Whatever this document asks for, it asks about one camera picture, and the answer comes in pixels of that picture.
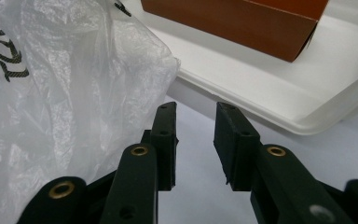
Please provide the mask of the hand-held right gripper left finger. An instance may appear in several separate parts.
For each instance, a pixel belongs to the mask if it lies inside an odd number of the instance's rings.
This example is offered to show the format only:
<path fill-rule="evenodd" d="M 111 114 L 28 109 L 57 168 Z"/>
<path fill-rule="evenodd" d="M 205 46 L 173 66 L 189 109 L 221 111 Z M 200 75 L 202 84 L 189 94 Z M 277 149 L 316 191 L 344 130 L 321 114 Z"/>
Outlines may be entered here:
<path fill-rule="evenodd" d="M 157 109 L 152 128 L 121 156 L 100 224 L 158 224 L 158 193 L 175 186 L 176 103 Z"/>

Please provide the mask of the white plastic bin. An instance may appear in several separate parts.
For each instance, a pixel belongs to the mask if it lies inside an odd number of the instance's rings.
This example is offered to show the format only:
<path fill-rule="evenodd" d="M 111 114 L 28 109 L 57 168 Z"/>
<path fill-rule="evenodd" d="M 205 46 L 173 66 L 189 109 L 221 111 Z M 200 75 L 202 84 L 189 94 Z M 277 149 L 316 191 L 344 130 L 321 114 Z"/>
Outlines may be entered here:
<path fill-rule="evenodd" d="M 358 114 L 358 0 L 330 0 L 292 63 L 122 1 L 180 60 L 181 79 L 289 132 L 320 133 Z"/>

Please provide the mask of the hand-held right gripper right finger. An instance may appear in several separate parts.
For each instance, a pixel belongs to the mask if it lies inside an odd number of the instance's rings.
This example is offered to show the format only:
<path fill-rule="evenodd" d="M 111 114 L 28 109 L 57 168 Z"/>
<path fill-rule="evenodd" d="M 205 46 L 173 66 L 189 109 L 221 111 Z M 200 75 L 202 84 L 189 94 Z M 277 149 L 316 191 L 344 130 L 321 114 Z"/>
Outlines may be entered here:
<path fill-rule="evenodd" d="M 216 104 L 213 145 L 227 183 L 249 191 L 261 224 L 354 224 L 289 149 L 260 142 L 234 105 Z"/>

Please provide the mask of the white table sheet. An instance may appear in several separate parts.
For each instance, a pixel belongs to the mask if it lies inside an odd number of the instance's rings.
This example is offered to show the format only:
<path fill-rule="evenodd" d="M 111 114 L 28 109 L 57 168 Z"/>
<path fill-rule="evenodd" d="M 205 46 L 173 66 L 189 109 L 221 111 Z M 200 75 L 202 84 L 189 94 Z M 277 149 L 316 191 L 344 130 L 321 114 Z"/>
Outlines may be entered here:
<path fill-rule="evenodd" d="M 177 102 L 176 185 L 159 194 L 158 224 L 257 224 L 248 192 L 226 184 L 213 146 L 216 101 Z M 324 183 L 343 189 L 358 178 L 358 115 L 315 135 L 289 133 L 250 118 L 264 144 L 290 149 Z"/>

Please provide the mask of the clear printed plastic bag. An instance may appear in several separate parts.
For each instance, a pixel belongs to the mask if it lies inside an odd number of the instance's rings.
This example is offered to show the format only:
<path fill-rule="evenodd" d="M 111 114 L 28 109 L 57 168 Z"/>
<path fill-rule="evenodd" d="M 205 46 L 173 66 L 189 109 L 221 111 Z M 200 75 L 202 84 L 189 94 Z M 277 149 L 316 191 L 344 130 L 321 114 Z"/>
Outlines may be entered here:
<path fill-rule="evenodd" d="M 116 169 L 179 66 L 121 0 L 0 0 L 0 224 L 52 179 Z"/>

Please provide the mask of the brown cardboard box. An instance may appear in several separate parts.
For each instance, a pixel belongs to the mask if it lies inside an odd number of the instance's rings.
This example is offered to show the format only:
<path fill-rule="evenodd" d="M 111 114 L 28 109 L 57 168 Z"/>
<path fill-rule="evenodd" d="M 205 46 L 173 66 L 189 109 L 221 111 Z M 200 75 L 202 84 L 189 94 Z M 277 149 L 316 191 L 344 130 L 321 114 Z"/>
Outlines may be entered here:
<path fill-rule="evenodd" d="M 329 0 L 141 0 L 144 11 L 293 62 Z"/>

